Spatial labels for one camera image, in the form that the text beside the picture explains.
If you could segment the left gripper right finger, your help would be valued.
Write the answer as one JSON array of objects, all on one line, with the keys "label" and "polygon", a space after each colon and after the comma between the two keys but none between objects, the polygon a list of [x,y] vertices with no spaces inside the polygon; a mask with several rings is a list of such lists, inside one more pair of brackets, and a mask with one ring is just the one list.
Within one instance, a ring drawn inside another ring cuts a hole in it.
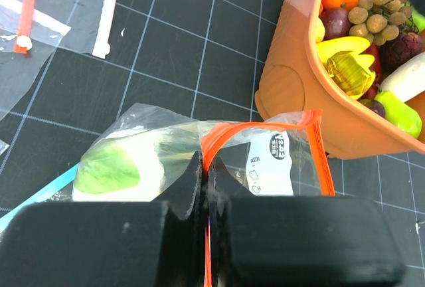
[{"label": "left gripper right finger", "polygon": [[396,286],[406,265],[382,211],[356,197],[255,196],[209,168],[209,286]]}]

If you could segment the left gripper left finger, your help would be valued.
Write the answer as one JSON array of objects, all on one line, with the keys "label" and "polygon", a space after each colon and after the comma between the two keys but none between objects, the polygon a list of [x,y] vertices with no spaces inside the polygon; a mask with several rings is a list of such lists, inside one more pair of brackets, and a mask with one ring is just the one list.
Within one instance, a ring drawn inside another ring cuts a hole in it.
[{"label": "left gripper left finger", "polygon": [[202,158],[150,202],[25,207],[1,241],[2,286],[200,286]]}]

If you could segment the white cauliflower toy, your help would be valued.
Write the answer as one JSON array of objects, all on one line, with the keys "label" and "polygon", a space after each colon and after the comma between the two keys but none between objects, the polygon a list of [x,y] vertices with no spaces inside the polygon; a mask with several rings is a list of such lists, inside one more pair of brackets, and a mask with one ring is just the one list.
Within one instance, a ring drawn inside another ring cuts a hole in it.
[{"label": "white cauliflower toy", "polygon": [[199,149],[190,124],[112,132],[82,156],[72,199],[152,201],[182,176]]}]

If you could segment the orange zipper clear bag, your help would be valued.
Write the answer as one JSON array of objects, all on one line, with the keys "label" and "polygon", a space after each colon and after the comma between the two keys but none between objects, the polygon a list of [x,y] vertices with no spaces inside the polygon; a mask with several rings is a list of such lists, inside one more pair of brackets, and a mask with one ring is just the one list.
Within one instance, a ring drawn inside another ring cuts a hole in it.
[{"label": "orange zipper clear bag", "polygon": [[265,122],[197,120],[165,108],[135,104],[94,143],[112,132],[142,126],[148,130],[190,124],[198,133],[204,181],[204,276],[207,284],[210,246],[209,168],[215,158],[255,196],[294,196],[307,183],[315,194],[331,194],[333,182],[323,150],[318,110],[280,114]]}]

